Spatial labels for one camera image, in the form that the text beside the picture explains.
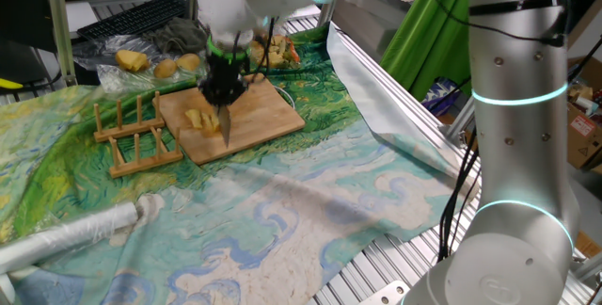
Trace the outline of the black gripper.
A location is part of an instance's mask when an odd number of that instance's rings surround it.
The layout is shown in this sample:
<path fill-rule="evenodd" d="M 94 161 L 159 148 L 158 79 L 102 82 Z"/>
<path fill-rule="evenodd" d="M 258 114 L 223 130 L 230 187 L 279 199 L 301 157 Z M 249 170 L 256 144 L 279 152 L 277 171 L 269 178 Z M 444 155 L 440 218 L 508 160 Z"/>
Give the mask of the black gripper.
<path fill-rule="evenodd" d="M 232 105 L 248 89 L 245 79 L 239 78 L 242 72 L 250 71 L 250 59 L 228 59 L 211 54 L 207 56 L 208 76 L 198 83 L 198 89 L 213 106 Z M 230 81 L 225 86 L 221 81 Z"/>

